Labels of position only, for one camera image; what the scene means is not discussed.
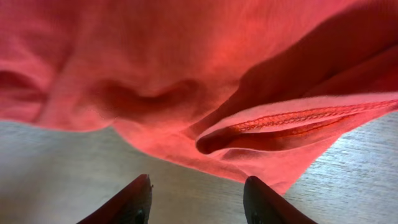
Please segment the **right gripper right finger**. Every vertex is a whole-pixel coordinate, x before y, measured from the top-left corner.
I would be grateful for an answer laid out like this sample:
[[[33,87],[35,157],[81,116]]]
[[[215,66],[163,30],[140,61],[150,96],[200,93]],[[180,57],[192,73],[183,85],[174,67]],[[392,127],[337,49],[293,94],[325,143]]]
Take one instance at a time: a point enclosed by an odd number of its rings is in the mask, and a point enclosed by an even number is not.
[[[248,224],[317,224],[256,176],[245,181],[243,205]]]

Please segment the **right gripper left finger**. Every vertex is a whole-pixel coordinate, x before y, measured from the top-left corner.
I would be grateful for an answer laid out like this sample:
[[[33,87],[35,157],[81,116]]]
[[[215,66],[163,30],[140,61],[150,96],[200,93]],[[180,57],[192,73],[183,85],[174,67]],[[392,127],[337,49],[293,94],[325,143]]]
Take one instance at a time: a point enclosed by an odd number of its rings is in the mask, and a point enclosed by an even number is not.
[[[152,184],[142,174],[78,224],[148,224]]]

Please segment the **orange t-shirt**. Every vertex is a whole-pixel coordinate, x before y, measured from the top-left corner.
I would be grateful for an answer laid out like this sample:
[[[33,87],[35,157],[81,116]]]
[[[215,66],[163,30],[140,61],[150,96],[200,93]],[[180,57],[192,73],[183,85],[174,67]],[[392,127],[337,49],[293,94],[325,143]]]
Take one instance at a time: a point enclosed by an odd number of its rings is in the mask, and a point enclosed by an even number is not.
[[[283,194],[397,110],[396,1],[1,2],[1,119]]]

